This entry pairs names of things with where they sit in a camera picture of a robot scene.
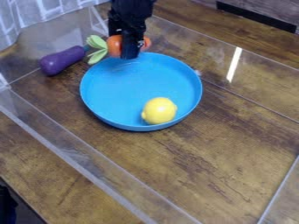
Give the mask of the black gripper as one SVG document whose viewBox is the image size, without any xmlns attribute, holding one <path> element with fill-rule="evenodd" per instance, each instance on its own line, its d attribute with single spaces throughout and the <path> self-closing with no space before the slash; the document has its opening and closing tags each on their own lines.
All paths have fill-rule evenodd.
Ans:
<svg viewBox="0 0 299 224">
<path fill-rule="evenodd" d="M 144 34 L 145 20 L 152 16 L 156 0 L 110 0 L 108 11 L 108 36 L 121 34 L 122 60 L 137 57 L 145 44 Z"/>
</svg>

